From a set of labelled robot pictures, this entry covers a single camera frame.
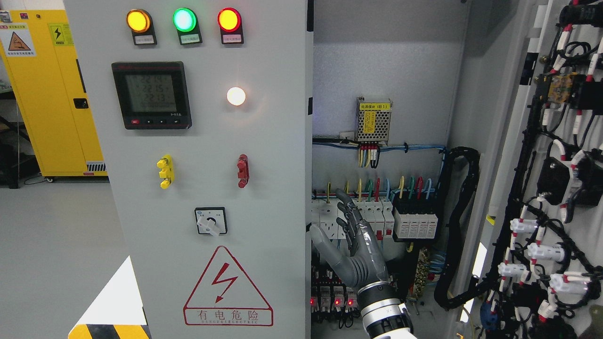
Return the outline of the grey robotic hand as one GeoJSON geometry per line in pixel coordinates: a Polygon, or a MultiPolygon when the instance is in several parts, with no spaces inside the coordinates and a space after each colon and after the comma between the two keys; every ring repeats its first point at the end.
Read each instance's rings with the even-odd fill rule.
{"type": "Polygon", "coordinates": [[[342,189],[334,192],[340,200],[338,210],[345,218],[336,219],[344,227],[350,255],[340,252],[318,226],[310,226],[309,232],[319,255],[324,259],[342,283],[358,294],[368,288],[388,283],[389,273],[383,252],[377,243],[372,227],[361,215],[355,202],[342,189]]]}

